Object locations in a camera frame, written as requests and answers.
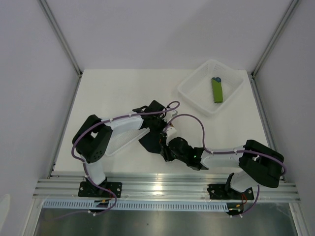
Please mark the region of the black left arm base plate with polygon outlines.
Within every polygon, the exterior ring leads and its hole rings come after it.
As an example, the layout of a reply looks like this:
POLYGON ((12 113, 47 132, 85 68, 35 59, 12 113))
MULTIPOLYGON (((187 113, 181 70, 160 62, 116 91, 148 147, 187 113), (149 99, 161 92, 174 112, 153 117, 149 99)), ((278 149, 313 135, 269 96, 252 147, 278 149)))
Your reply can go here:
MULTIPOLYGON (((121 197, 122 183, 121 182, 106 182, 100 185, 102 188, 113 192, 117 198, 121 197)), ((113 194, 91 184, 89 181, 83 181, 80 183, 78 190, 79 197, 89 198, 113 198, 113 194)))

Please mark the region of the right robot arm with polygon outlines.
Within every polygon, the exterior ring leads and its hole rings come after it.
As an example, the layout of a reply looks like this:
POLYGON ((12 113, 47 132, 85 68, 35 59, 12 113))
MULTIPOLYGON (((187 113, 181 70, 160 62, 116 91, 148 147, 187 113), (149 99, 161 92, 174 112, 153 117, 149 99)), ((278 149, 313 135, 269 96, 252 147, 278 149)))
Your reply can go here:
POLYGON ((243 146, 233 149, 192 147, 181 138, 167 138, 163 133, 159 139, 160 154, 166 162, 179 160, 189 168, 200 171, 213 168, 237 168, 231 173, 225 185, 225 194, 237 198, 250 187, 262 185, 277 188, 284 175, 284 157, 271 148, 255 141, 247 140, 243 146))

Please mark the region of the white narrow cutlery tray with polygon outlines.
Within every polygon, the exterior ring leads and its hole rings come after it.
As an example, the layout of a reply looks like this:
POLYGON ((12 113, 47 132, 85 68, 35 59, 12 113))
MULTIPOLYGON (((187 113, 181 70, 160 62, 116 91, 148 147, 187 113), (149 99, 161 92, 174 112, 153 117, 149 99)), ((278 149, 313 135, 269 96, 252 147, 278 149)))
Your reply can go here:
POLYGON ((107 149, 105 151, 106 156, 113 156, 117 154, 122 149, 126 148, 128 145, 133 142, 138 141, 146 134, 149 133, 149 129, 141 129, 141 130, 130 130, 126 133, 118 134, 112 137, 109 141, 107 149))

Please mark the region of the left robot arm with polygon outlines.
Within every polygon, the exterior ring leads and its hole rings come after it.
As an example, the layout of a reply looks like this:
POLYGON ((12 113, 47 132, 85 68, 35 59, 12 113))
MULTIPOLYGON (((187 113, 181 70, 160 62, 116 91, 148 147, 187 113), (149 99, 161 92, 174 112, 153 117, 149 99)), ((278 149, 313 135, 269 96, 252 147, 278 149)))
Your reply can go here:
POLYGON ((86 174, 83 190, 92 192, 97 197, 106 192, 113 193, 108 188, 110 183, 107 182, 100 162, 111 138, 131 130, 159 131, 166 127, 165 117, 171 111, 173 108, 164 107, 154 100, 149 106, 111 119, 90 115, 74 136, 71 149, 72 157, 83 163, 86 174))

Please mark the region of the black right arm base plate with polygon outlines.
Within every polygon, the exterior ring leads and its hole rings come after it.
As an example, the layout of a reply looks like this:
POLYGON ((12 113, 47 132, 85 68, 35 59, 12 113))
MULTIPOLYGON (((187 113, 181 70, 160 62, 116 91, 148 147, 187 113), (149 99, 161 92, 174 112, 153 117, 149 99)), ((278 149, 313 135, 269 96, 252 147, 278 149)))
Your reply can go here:
POLYGON ((245 192, 237 192, 226 188, 225 184, 209 184, 207 191, 211 200, 253 200, 253 189, 248 188, 245 192))

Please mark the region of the dark navy paper napkin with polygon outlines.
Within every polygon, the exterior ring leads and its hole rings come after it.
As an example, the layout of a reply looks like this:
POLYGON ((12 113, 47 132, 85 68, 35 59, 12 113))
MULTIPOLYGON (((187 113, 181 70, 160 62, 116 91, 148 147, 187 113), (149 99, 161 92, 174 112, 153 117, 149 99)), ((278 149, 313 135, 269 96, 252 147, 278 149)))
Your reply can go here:
POLYGON ((160 154, 160 138, 161 131, 149 131, 146 135, 139 139, 139 143, 149 153, 160 154))

